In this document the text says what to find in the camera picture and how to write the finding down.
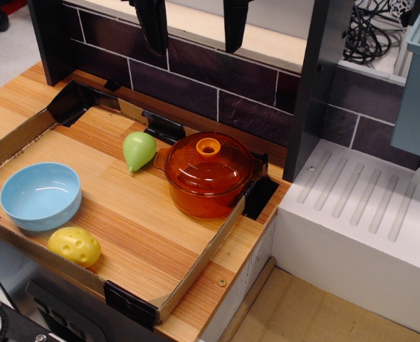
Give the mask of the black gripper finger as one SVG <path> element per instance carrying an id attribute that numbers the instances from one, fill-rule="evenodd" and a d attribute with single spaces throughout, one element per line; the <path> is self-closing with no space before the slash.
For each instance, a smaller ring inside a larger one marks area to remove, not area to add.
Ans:
<path id="1" fill-rule="evenodd" d="M 164 56 L 169 43 L 165 0 L 129 0 L 149 48 Z"/>
<path id="2" fill-rule="evenodd" d="M 249 0 L 224 0 L 225 50 L 234 53 L 243 43 Z"/>

